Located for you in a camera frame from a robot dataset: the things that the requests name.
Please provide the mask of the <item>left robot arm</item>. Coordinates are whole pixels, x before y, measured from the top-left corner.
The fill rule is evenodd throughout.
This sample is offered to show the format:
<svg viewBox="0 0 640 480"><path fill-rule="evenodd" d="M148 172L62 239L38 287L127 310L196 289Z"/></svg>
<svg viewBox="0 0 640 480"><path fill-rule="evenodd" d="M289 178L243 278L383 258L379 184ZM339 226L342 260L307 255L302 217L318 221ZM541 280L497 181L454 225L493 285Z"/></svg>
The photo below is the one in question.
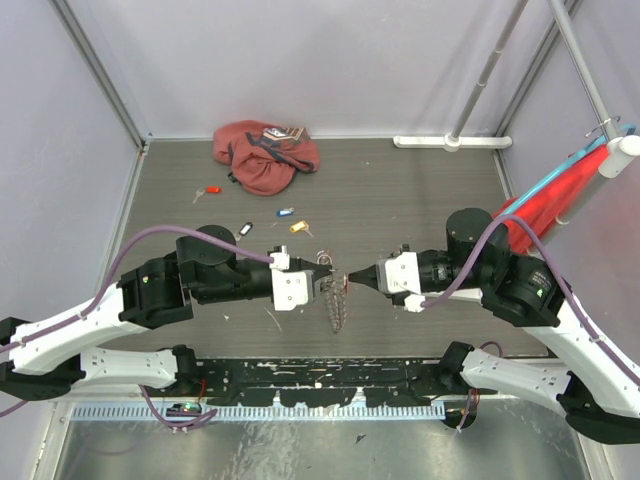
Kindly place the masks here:
<svg viewBox="0 0 640 480"><path fill-rule="evenodd" d="M190 320L195 304L268 298L275 310L292 311L311 303L317 282L332 274L330 261L293 257L283 246L251 254L219 225L176 232L174 251L122 274L93 299L46 320L3 319L2 392L43 401L88 386L140 385L191 395L205 377L192 349L116 351L104 343Z"/></svg>

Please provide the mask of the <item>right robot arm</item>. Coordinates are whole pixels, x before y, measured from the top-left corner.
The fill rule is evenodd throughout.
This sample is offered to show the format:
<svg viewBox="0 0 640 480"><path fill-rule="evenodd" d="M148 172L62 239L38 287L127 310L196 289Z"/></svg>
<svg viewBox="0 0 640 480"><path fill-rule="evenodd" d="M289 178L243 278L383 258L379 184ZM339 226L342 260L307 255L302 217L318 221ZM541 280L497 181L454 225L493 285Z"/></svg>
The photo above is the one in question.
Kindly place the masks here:
<svg viewBox="0 0 640 480"><path fill-rule="evenodd" d="M402 247L348 279L414 313L466 297L536 338L563 363L555 370L536 368L453 342L434 380L446 392L498 391L561 415L599 443L638 443L638 365L588 317L555 266L512 251L506 225L488 212L451 214L443 250Z"/></svg>

